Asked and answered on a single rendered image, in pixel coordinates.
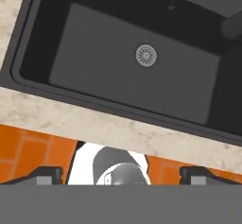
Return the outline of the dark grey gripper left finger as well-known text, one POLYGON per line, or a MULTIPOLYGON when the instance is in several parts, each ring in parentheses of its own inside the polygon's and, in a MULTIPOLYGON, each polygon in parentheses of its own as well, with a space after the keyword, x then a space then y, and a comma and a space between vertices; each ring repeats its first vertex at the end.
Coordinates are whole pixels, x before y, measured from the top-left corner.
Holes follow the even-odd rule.
POLYGON ((26 176, 3 182, 3 185, 57 185, 62 184, 61 176, 60 166, 40 166, 26 176))

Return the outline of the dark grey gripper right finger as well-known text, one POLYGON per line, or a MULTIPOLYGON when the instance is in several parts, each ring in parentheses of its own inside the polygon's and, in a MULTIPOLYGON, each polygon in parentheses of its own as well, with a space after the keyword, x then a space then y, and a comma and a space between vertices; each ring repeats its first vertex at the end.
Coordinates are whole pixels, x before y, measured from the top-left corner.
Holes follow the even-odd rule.
POLYGON ((240 182, 219 177, 203 166, 182 166, 180 168, 180 176, 180 184, 186 185, 240 185, 240 182))

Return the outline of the dark grey kitchen sink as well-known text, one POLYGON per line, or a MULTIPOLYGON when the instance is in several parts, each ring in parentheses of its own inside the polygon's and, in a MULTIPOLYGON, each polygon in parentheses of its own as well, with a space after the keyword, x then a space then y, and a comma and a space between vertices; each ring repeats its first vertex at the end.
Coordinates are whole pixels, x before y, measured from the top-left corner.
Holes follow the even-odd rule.
POLYGON ((242 146, 242 0, 23 0, 0 86, 242 146))

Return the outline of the white and grey round object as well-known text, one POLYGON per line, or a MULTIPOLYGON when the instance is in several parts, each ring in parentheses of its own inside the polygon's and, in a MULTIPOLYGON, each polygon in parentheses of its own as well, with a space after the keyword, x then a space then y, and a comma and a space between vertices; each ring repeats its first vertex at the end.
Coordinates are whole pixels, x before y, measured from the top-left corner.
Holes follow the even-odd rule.
POLYGON ((145 154, 78 142, 68 185, 151 185, 145 154))

